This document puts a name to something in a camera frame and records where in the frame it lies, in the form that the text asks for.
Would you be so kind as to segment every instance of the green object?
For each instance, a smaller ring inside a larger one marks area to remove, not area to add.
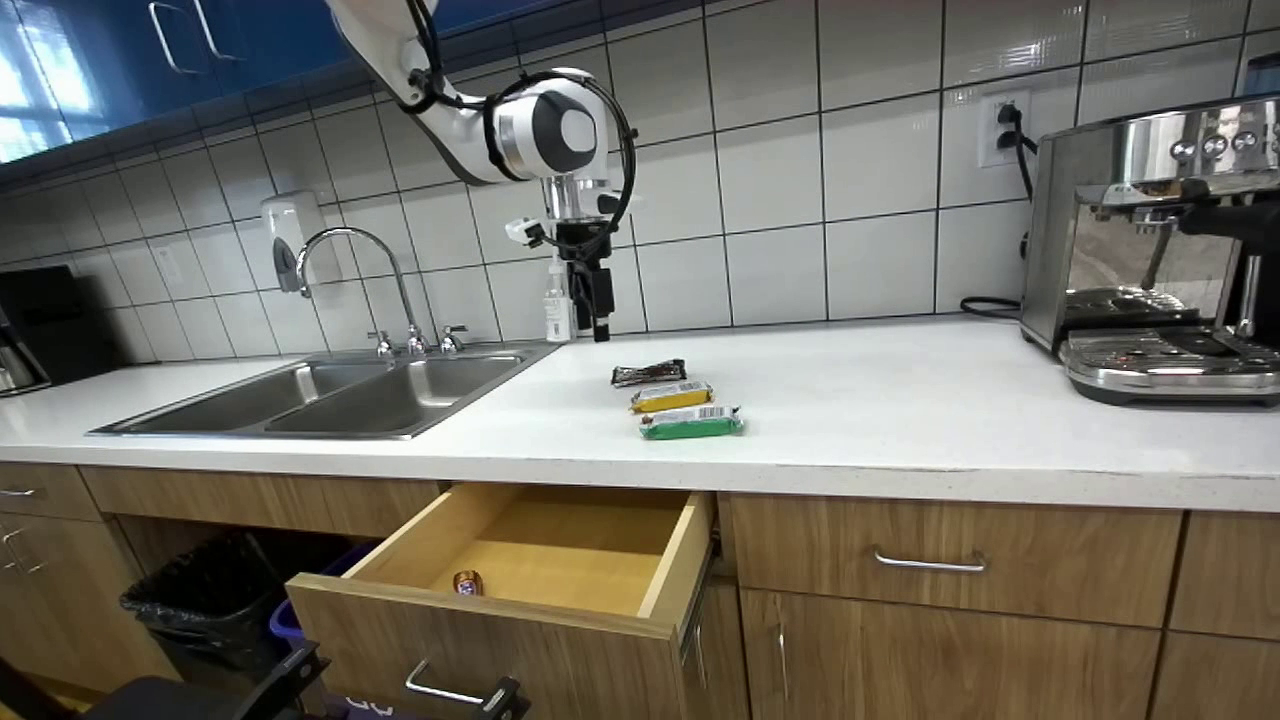
[[[700,440],[700,436],[743,436],[748,425],[742,416],[713,416],[690,425],[643,425],[643,440]]]

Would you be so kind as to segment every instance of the white tiled wall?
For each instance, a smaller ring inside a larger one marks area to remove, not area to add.
[[[1232,96],[1280,50],[1280,0],[722,0],[461,76],[579,62],[641,129],[618,332],[958,313],[1021,292],[1029,205],[987,146]],[[545,257],[505,240],[540,191],[465,188],[390,96],[356,96],[0,196],[0,263],[74,263],[136,359],[362,349],[406,332],[383,257],[344,244],[316,298],[278,292],[260,198],[396,247],[428,332],[535,341]]]

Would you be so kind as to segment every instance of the coffee machine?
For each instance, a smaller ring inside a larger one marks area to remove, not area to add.
[[[1280,401],[1280,96],[1046,138],[1021,323],[1102,401]]]

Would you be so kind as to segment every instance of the kitchen counter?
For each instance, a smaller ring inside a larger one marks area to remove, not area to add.
[[[647,444],[614,363],[685,355],[748,436]],[[278,368],[168,363],[0,403],[0,458],[1280,512],[1280,409],[1113,409],[999,320],[573,342],[417,440],[90,436]]]

